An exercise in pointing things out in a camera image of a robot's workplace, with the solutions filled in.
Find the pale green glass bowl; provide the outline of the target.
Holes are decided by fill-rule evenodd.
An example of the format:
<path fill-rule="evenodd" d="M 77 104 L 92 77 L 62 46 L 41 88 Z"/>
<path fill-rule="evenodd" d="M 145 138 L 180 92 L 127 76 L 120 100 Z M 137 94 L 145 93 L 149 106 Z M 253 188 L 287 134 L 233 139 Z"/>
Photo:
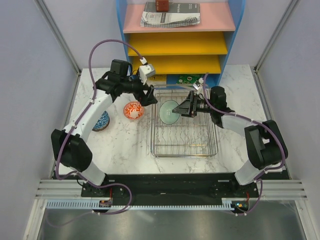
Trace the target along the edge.
<path fill-rule="evenodd" d="M 161 105 L 159 117 L 164 124 L 172 125 L 178 121 L 180 114 L 172 112 L 172 110 L 177 106 L 178 103 L 174 100 L 167 100 Z"/>

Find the blue triangle pattern bowl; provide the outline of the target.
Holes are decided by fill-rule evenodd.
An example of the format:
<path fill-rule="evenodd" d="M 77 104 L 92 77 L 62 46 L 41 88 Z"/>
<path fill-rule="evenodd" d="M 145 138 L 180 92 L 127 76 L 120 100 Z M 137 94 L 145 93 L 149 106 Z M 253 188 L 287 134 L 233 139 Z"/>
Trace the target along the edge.
<path fill-rule="evenodd" d="M 103 131 L 108 127 L 109 123 L 110 123 L 110 116 L 107 111 L 104 111 L 103 114 L 100 116 L 99 120 L 94 125 L 92 130 L 95 132 Z"/>

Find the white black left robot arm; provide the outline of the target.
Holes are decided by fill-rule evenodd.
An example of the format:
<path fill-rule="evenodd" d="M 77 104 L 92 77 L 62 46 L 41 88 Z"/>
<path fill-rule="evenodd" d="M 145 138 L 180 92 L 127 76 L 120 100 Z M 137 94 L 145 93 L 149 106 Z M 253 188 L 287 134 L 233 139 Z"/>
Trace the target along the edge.
<path fill-rule="evenodd" d="M 109 193 L 110 185 L 104 181 L 106 174 L 93 162 L 87 140 L 102 114 L 121 94 L 133 94 L 143 107 L 158 102 L 154 87 L 147 84 L 147 79 L 155 75 L 156 70 L 145 58 L 141 59 L 141 63 L 137 74 L 129 75 L 129 62 L 113 60 L 110 70 L 93 82 L 92 97 L 81 112 L 62 130 L 55 129 L 51 134 L 56 165 L 71 168 L 72 173 L 91 182 L 92 191 L 99 197 Z"/>

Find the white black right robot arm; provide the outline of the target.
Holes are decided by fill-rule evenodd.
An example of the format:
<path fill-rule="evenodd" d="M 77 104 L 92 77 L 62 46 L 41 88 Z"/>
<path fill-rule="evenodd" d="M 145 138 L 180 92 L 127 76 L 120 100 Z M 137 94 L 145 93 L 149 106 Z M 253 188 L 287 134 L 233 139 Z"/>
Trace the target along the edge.
<path fill-rule="evenodd" d="M 235 197 L 247 191 L 247 185 L 272 169 L 280 169 L 288 157 L 288 149 L 273 120 L 258 122 L 237 115 L 227 106 L 227 95 L 221 86 L 210 89 L 206 98 L 191 90 L 186 99 L 172 112 L 182 117 L 194 118 L 198 113 L 209 114 L 212 122 L 219 128 L 231 130 L 245 137 L 248 160 L 234 173 L 229 191 Z"/>

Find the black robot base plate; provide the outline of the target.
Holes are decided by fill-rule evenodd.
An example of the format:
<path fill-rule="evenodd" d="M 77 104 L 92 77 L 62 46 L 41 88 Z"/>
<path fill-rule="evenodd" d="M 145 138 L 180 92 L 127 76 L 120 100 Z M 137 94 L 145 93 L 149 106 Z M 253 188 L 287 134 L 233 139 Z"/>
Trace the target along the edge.
<path fill-rule="evenodd" d="M 259 195 L 256 184 L 236 185 L 233 177 L 233 173 L 109 174 L 103 184 L 116 186 L 95 188 L 86 183 L 81 196 L 111 197 L 120 205 L 192 205 L 221 204 L 223 198 Z"/>

